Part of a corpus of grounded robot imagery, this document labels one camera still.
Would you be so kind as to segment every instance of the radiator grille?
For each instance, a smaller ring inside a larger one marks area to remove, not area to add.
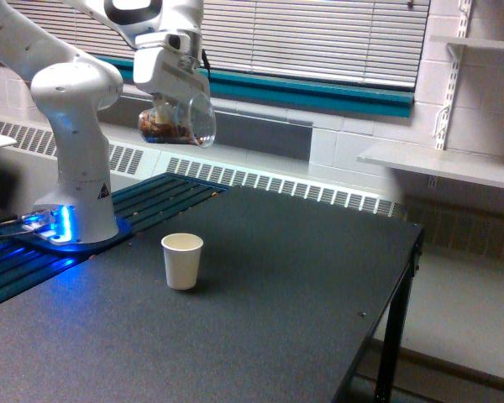
[[[17,140],[15,149],[56,157],[56,142],[51,131],[0,121],[0,134]],[[110,144],[110,170],[135,175],[143,155],[141,149]]]
[[[183,163],[183,160],[172,157],[167,171],[181,173],[183,170],[180,168]],[[190,163],[190,160],[185,161],[186,166]],[[191,169],[186,174],[224,185],[249,186],[385,217],[408,219],[424,225],[426,243],[493,259],[504,259],[504,222],[487,222],[478,217],[466,217],[460,213],[439,211],[432,207],[411,207],[408,211],[403,204],[386,200],[378,195],[372,196],[340,186],[306,183],[306,181],[283,175],[266,175],[260,171],[253,172],[236,168],[192,161]]]

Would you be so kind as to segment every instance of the paper cup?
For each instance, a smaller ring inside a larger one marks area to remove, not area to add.
[[[160,241],[165,250],[166,283],[174,290],[196,285],[203,241],[191,233],[173,233]]]

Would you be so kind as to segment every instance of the horizontal blinds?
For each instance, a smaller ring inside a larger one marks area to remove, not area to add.
[[[9,0],[52,34],[97,55],[123,39],[58,0]],[[205,0],[213,68],[333,82],[415,86],[430,0]]]
[[[134,51],[115,31],[60,0],[8,0],[41,28],[95,55],[132,58]]]

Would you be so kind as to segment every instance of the blue mounting rail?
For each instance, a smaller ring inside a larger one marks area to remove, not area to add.
[[[158,175],[113,193],[116,215],[132,234],[184,212],[228,189],[227,186],[174,174]],[[0,239],[0,303],[85,261],[35,249],[15,239]]]

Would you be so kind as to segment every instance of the window sill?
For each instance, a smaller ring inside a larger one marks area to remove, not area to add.
[[[133,79],[133,61],[99,57],[115,65],[124,80]],[[212,71],[211,93],[249,102],[271,102],[322,112],[352,112],[409,118],[414,94],[357,86],[299,81],[268,76],[252,76],[227,71]]]

